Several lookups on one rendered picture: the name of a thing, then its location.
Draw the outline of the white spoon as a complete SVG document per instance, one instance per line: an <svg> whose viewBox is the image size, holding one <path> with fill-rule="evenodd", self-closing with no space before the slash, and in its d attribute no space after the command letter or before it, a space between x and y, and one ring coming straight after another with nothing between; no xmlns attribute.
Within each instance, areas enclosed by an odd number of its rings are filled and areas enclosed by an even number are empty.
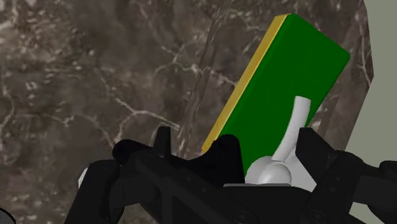
<svg viewBox="0 0 397 224"><path fill-rule="evenodd" d="M272 156L255 160L247 170L248 184L287 184L313 191L316 186L295 155L299 129L305 125L310 111L310 99L296 96L286 132Z"/></svg>

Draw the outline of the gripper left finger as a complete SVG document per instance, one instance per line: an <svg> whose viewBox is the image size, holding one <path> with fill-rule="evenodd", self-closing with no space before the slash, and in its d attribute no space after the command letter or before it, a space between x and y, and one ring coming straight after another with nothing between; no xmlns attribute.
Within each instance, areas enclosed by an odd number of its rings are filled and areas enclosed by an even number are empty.
<svg viewBox="0 0 397 224"><path fill-rule="evenodd" d="M162 126L153 146L125 139L113 159L91 163L64 224L117 224L134 204L158 224L259 224L233 197L243 182L235 136L223 135L202 156L185 160L171 154L171 129Z"/></svg>

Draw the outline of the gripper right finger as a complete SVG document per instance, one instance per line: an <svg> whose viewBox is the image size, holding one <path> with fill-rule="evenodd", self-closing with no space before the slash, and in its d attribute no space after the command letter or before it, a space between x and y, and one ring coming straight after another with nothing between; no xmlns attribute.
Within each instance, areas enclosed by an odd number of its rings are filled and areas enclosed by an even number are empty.
<svg viewBox="0 0 397 224"><path fill-rule="evenodd" d="M295 155L316 183L299 224L366 224L349 212L366 205L383 224L397 224L397 161L378 167L334 150L312 128L301 128Z"/></svg>

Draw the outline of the green and yellow sponge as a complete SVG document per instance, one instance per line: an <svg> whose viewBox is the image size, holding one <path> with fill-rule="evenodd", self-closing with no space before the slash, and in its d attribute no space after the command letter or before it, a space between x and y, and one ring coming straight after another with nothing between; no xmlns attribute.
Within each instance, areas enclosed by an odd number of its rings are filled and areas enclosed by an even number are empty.
<svg viewBox="0 0 397 224"><path fill-rule="evenodd" d="M244 169L282 141L295 97L310 99L304 125L334 86L350 54L296 14L276 16L202 145L224 134L240 142Z"/></svg>

